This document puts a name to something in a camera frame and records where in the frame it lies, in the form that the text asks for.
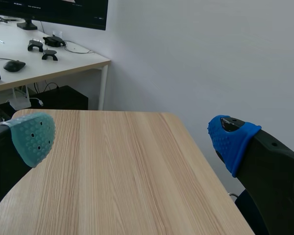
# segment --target white desk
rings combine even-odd
[[[47,37],[38,30],[26,31],[18,28],[14,23],[0,23],[0,57],[19,60],[26,63],[26,66],[19,72],[8,72],[3,68],[7,60],[0,60],[0,91],[13,87],[27,85],[34,82],[48,80],[72,74],[75,72],[101,69],[101,86],[99,95],[99,110],[103,109],[104,92],[108,65],[110,60],[96,53],[75,54],[64,50],[64,47],[48,47],[57,51],[59,61],[53,61],[51,57],[48,60],[42,60],[43,54],[34,48],[33,51],[27,51],[29,40],[43,40]],[[76,44],[68,43],[68,49],[76,52],[88,52],[89,50]]]

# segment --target computer mouse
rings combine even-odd
[[[7,62],[3,68],[9,72],[18,72],[20,71],[26,64],[19,60],[11,60]]]

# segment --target white cable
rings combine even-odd
[[[40,104],[40,106],[43,106],[44,105],[44,103],[40,99],[38,99],[38,98],[29,98],[29,99],[36,99],[36,100],[38,100],[38,103]]]

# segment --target desk surface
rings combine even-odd
[[[253,234],[176,116],[45,112],[53,149],[0,203],[0,235]]]
[[[7,60],[0,60],[0,91],[9,88],[27,85],[34,82],[52,79],[74,72],[85,71],[108,65],[109,59],[101,55],[75,54],[64,50],[64,47],[48,47],[56,50],[59,61],[53,61],[51,58],[42,60],[43,54],[34,48],[33,51],[27,51],[29,40],[41,40],[47,37],[38,30],[26,31],[18,28],[14,23],[0,23],[0,58],[20,60],[26,63],[26,66],[19,72],[8,72],[3,66]],[[77,52],[88,52],[89,50],[76,44],[68,43],[68,49]]]

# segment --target desk leg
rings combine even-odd
[[[101,70],[101,82],[100,82],[100,95],[99,95],[99,106],[98,110],[103,110],[104,104],[104,93],[106,91],[108,66],[103,66]]]

